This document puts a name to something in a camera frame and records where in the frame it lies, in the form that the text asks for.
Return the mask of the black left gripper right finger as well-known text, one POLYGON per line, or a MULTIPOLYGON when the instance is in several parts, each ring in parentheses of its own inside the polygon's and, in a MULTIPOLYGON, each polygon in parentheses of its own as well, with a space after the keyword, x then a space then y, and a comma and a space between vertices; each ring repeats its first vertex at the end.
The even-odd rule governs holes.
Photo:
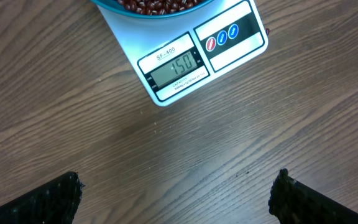
POLYGON ((281 224, 354 224, 358 213, 279 171, 270 189, 269 213, 281 224))

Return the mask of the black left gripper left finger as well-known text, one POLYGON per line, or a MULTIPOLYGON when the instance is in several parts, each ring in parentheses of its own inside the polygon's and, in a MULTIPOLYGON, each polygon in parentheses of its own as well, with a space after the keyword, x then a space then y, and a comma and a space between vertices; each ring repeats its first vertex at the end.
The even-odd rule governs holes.
POLYGON ((83 187, 69 171, 0 206, 0 224, 72 224, 83 187))

